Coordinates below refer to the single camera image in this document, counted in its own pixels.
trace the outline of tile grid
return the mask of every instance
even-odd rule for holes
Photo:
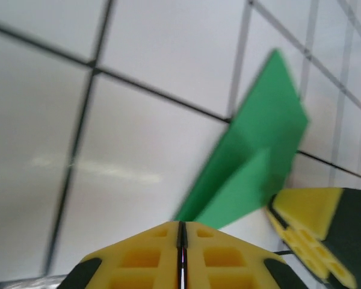
[[[351,44],[353,41],[353,22],[354,19],[348,18],[349,21],[347,23],[346,31],[345,31],[345,42],[344,42],[344,52],[342,56],[342,69],[340,75],[340,82],[347,83],[348,81],[348,73],[349,73],[349,63],[350,63],[350,54],[351,54]],[[331,161],[333,163],[337,162],[337,157],[339,153],[339,143],[341,140],[341,132],[342,132],[342,118],[344,116],[344,106],[345,106],[345,94],[344,89],[340,89],[338,93],[338,101],[337,101],[337,112],[336,112],[336,125],[335,125],[335,133],[333,136],[333,150]],[[332,167],[330,169],[329,176],[329,187],[335,185],[335,177],[336,177],[336,169]]]
[[[356,19],[351,7],[345,1],[339,0],[338,2],[339,2],[339,5],[344,10],[344,12],[347,14],[350,23],[353,25],[353,27],[355,27],[356,31],[361,36],[361,24],[358,21],[358,19]],[[218,116],[217,114],[210,112],[202,107],[198,107],[198,106],[190,104],[188,102],[181,101],[181,100],[179,100],[179,98],[177,96],[168,94],[156,87],[152,87],[151,85],[143,83],[137,79],[133,79],[122,73],[114,72],[109,69],[104,69],[102,67],[98,67],[97,61],[99,59],[99,55],[102,50],[103,37],[105,35],[106,27],[108,24],[108,18],[109,18],[110,11],[111,11],[110,8],[113,3],[114,3],[113,0],[109,0],[106,5],[105,15],[103,18],[103,24],[99,31],[99,35],[98,35],[97,49],[94,54],[94,58],[91,61],[85,61],[76,55],[73,55],[69,52],[64,51],[63,49],[55,48],[51,45],[45,44],[45,43],[43,43],[37,39],[34,39],[30,36],[19,33],[10,27],[6,27],[6,26],[3,26],[0,24],[0,35],[1,36],[9,37],[13,40],[17,40],[22,43],[26,43],[28,45],[33,46],[34,48],[37,48],[39,50],[42,50],[49,54],[52,54],[56,57],[60,57],[66,61],[71,61],[76,64],[80,64],[82,66],[89,67],[91,69],[91,72],[90,72],[90,74],[88,76],[88,80],[87,80],[87,89],[84,93],[82,110],[79,115],[78,123],[76,125],[76,130],[75,130],[75,135],[74,135],[75,140],[73,141],[71,153],[69,155],[69,159],[67,160],[67,168],[66,168],[63,189],[61,192],[61,200],[60,200],[57,218],[56,218],[56,222],[55,222],[55,226],[54,226],[54,233],[52,234],[52,238],[50,240],[50,245],[49,245],[49,250],[48,250],[48,254],[47,254],[47,258],[46,258],[43,276],[47,275],[51,268],[51,261],[53,259],[55,243],[56,243],[56,239],[57,239],[59,229],[60,229],[61,218],[62,218],[63,212],[64,212],[64,205],[66,203],[66,199],[69,194],[71,177],[75,171],[75,160],[76,160],[76,157],[78,156],[78,152],[79,152],[79,148],[80,148],[80,139],[81,139],[82,132],[84,131],[84,125],[85,125],[84,121],[85,121],[86,115],[88,114],[88,104],[91,101],[91,88],[93,87],[96,75],[99,75],[101,73],[104,75],[108,75],[108,76],[114,78],[116,81],[120,81],[126,85],[132,86],[135,89],[144,90],[145,92],[148,92],[152,96],[172,102],[176,105],[180,105],[184,108],[192,110],[196,113],[203,114],[205,116],[209,116],[213,119],[216,119],[216,120],[219,120],[219,121],[222,121],[225,123],[230,123],[230,120],[231,120],[231,118],[229,118],[229,119],[222,118],[222,117]],[[315,30],[315,19],[316,19],[317,6],[318,6],[318,0],[312,0],[312,8],[311,8],[312,11],[310,12],[310,17],[309,17],[308,35],[307,35],[306,45],[304,46],[275,17],[273,17],[273,15],[269,11],[267,11],[267,9],[265,7],[262,6],[262,4],[258,3],[257,1],[247,1],[247,5],[244,9],[244,14],[242,17],[242,27],[241,27],[241,31],[239,34],[238,47],[237,47],[237,52],[236,52],[236,65],[233,69],[232,85],[230,88],[230,101],[228,104],[228,110],[230,112],[229,115],[231,115],[231,116],[233,115],[232,111],[233,111],[233,107],[234,107],[234,103],[235,103],[235,98],[236,98],[236,95],[238,94],[239,79],[240,79],[240,75],[241,75],[241,63],[242,63],[244,55],[245,55],[247,31],[248,31],[249,19],[250,19],[250,14],[251,14],[252,9],[256,9],[267,21],[269,21],[270,24],[272,24],[272,26],[276,30],[278,30],[287,40],[289,40],[296,48],[298,48],[303,53],[303,55],[306,57],[307,66],[304,65],[304,67],[303,67],[302,74],[304,77],[300,84],[301,89],[303,89],[304,91],[306,89],[307,78],[308,78],[307,71],[309,70],[309,63],[312,63],[331,82],[333,82],[334,85],[336,85],[336,87],[340,90],[340,93],[344,93],[345,96],[348,97],[361,110],[361,102],[345,87],[345,85],[343,84],[344,79],[341,78],[341,80],[339,81],[310,52],[312,42],[313,42],[312,37],[314,34],[314,30]],[[341,125],[341,122],[339,122],[338,125],[336,126],[336,130],[340,130],[339,129],[340,125]],[[297,153],[302,154],[305,157],[311,158],[313,160],[322,162],[328,166],[331,166],[333,169],[339,169],[339,170],[342,170],[344,172],[350,173],[354,176],[361,178],[360,174],[349,171],[343,167],[337,166],[335,164],[335,160],[333,158],[332,158],[332,161],[329,162],[329,161],[320,159],[307,152],[298,151]],[[278,253],[280,255],[284,255],[284,254],[289,253],[289,251],[286,251],[286,250],[279,251]]]
[[[97,62],[99,61],[100,55],[102,53],[105,33],[106,33],[106,29],[108,27],[108,19],[110,17],[111,9],[112,9],[113,5],[114,5],[114,0],[107,1],[104,15],[103,15],[102,25],[100,27],[99,34],[97,36],[96,50],[93,55],[93,60],[91,60],[89,62],[89,65],[92,68],[92,70],[88,75],[87,83],[85,85],[85,91],[83,94],[80,114],[78,117],[78,123],[76,124],[75,132],[74,132],[74,141],[72,143],[72,147],[70,150],[69,159],[67,160],[66,171],[64,174],[65,177],[63,180],[63,182],[64,182],[63,188],[60,193],[59,206],[58,206],[58,210],[57,210],[57,215],[55,217],[54,229],[53,229],[52,236],[51,236],[49,246],[48,246],[48,252],[46,255],[45,265],[43,268],[43,276],[47,276],[51,270],[51,264],[52,264],[52,259],[53,259],[54,253],[55,253],[56,242],[57,242],[58,234],[59,234],[59,231],[61,228],[63,212],[64,212],[64,208],[66,205],[67,196],[71,189],[72,175],[74,174],[74,169],[75,169],[75,161],[76,161],[76,158],[79,153],[82,135],[84,132],[85,120],[86,120],[86,117],[87,117],[88,111],[89,111],[88,108],[89,108],[89,105],[91,102],[91,96],[92,96],[93,86],[94,86],[94,82],[95,82],[95,76],[99,73],[99,71],[96,69],[96,65],[97,65]]]

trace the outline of yellow plastic part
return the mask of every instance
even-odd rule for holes
[[[201,223],[186,226],[189,289],[279,289],[264,259],[281,257]]]
[[[282,190],[273,208],[292,226],[310,231],[325,240],[343,189],[290,188]]]
[[[268,212],[280,237],[317,277],[327,282],[331,272],[344,286],[357,288],[353,274],[320,242],[332,223],[342,188],[305,188],[282,190],[272,206],[284,219],[284,229]]]
[[[86,289],[176,289],[177,230],[167,222],[87,255],[101,258]]]

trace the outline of dark green plastic part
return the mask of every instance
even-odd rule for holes
[[[264,264],[280,289],[307,289],[304,282],[287,264],[275,259],[265,259]]]
[[[353,274],[361,288],[361,190],[344,189],[322,243]]]
[[[57,289],[85,289],[101,263],[102,260],[100,258],[92,258],[79,263]]]
[[[283,187],[307,123],[275,50],[175,219],[219,229],[266,205]]]

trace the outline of green plastic piece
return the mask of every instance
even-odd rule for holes
[[[219,229],[266,205],[282,189],[307,124],[275,50],[175,219]]]

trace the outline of blurry green object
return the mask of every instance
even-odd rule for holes
[[[282,189],[308,124],[280,51],[273,51],[176,220],[219,229]]]

